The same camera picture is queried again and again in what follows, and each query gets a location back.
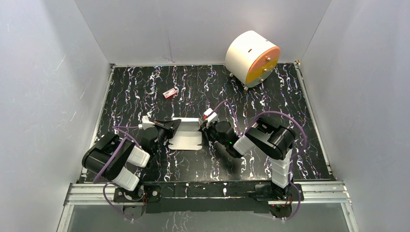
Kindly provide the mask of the white cardboard box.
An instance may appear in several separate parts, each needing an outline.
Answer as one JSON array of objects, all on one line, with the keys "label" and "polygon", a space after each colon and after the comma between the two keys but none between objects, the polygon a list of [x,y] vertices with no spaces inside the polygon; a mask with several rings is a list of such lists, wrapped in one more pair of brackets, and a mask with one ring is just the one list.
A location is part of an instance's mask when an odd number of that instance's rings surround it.
[{"label": "white cardboard box", "polygon": [[202,149],[202,133],[200,132],[199,118],[173,117],[172,120],[181,120],[175,135],[169,140],[168,148],[171,150]]}]

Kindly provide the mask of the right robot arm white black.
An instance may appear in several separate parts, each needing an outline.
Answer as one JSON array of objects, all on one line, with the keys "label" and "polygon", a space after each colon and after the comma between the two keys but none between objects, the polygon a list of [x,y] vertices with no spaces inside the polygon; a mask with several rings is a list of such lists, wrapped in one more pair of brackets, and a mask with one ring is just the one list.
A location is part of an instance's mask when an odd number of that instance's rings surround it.
[{"label": "right robot arm white black", "polygon": [[270,186],[259,184],[253,198],[263,200],[285,200],[290,197],[291,156],[295,132],[278,120],[263,115],[244,135],[238,136],[228,121],[201,121],[200,131],[211,143],[218,143],[218,152],[233,158],[242,158],[245,154],[265,155],[271,163]]}]

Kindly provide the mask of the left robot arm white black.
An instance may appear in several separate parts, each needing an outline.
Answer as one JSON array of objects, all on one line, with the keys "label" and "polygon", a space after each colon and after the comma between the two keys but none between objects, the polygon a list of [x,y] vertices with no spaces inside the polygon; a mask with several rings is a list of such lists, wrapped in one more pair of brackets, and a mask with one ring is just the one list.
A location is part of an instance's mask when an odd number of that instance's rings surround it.
[{"label": "left robot arm white black", "polygon": [[125,126],[114,126],[124,136],[106,133],[84,154],[82,166],[96,174],[94,182],[103,178],[119,187],[129,200],[139,201],[145,196],[142,179],[128,170],[126,164],[147,168],[161,146],[175,136],[181,122],[150,121],[143,116],[142,123],[135,127],[141,133],[138,138],[127,133]]}]

